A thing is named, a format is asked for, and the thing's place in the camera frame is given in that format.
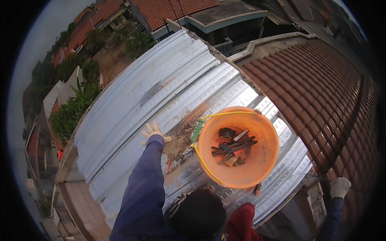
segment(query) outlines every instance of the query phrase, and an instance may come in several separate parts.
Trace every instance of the orange bucket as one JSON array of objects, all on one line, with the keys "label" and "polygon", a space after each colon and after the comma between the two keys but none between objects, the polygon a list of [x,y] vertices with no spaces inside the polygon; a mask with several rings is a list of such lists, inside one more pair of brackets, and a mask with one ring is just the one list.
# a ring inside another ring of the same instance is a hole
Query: orange bucket
[{"label": "orange bucket", "polygon": [[[225,108],[219,113],[254,110],[234,106]],[[212,156],[211,147],[218,147],[218,130],[229,127],[240,133],[239,130],[249,129],[248,135],[256,136],[257,144],[251,147],[245,164],[241,167],[227,167],[217,163],[224,155]],[[201,130],[198,139],[198,151],[208,169],[220,179],[224,187],[244,189],[260,183],[272,171],[279,153],[279,138],[272,123],[264,115],[256,113],[235,113],[211,117]],[[205,173],[216,183],[219,183],[200,162]]]}]

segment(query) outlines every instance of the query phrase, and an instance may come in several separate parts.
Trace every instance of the blue sleeve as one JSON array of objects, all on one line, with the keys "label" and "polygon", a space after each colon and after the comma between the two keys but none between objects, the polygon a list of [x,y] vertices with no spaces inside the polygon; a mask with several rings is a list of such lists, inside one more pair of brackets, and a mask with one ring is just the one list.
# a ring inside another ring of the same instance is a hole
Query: blue sleeve
[{"label": "blue sleeve", "polygon": [[335,197],[331,199],[326,219],[324,220],[320,233],[315,241],[333,241],[336,239],[340,226],[340,216],[342,215],[343,204],[343,198]]},{"label": "blue sleeve", "polygon": [[161,170],[163,148],[162,136],[152,135],[149,138],[145,151],[129,177],[110,241],[139,237],[169,238],[173,233],[164,224],[162,213],[165,202]]}]

